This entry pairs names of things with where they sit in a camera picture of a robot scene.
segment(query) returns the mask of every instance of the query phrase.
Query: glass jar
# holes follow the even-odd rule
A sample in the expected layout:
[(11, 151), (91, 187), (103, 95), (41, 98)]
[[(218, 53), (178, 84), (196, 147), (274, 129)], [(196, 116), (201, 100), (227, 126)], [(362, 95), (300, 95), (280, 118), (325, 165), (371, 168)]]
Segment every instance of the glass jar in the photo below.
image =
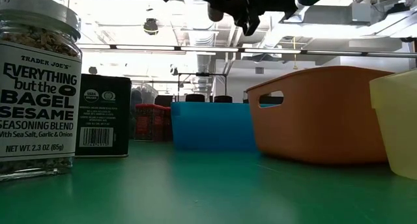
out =
[(52, 0), (0, 0), (0, 181), (72, 167), (80, 24)]

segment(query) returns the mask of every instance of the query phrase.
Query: trader joe's label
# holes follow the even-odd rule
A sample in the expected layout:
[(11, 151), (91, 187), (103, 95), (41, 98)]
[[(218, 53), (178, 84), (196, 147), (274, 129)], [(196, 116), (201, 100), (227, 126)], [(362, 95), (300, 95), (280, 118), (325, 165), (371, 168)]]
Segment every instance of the trader joe's label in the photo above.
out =
[(0, 161), (73, 156), (81, 61), (0, 42)]

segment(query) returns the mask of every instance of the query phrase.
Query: green table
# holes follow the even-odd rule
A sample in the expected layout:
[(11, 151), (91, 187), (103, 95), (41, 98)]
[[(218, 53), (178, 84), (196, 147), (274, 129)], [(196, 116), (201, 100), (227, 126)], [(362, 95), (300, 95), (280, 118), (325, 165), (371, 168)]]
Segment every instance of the green table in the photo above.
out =
[(131, 143), (71, 175), (0, 183), (0, 223), (417, 223), (417, 181), (387, 165), (328, 168), (255, 153)]

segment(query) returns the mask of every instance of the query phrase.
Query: blue plastic container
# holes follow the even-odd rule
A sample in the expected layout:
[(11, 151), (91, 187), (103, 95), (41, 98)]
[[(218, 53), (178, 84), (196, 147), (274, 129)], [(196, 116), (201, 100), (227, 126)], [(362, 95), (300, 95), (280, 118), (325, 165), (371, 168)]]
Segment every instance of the blue plastic container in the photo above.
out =
[(171, 104), (177, 149), (257, 150), (249, 104)]

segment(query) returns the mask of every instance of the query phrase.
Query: red container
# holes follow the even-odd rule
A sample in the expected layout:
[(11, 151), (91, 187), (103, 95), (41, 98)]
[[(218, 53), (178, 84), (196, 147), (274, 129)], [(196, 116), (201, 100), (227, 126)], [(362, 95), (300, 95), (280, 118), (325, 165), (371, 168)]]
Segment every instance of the red container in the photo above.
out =
[(136, 105), (136, 140), (164, 140), (165, 107), (154, 104)]
[(165, 107), (165, 114), (164, 114), (164, 141), (172, 141), (173, 140), (173, 133), (172, 133), (172, 123), (171, 123), (171, 108)]

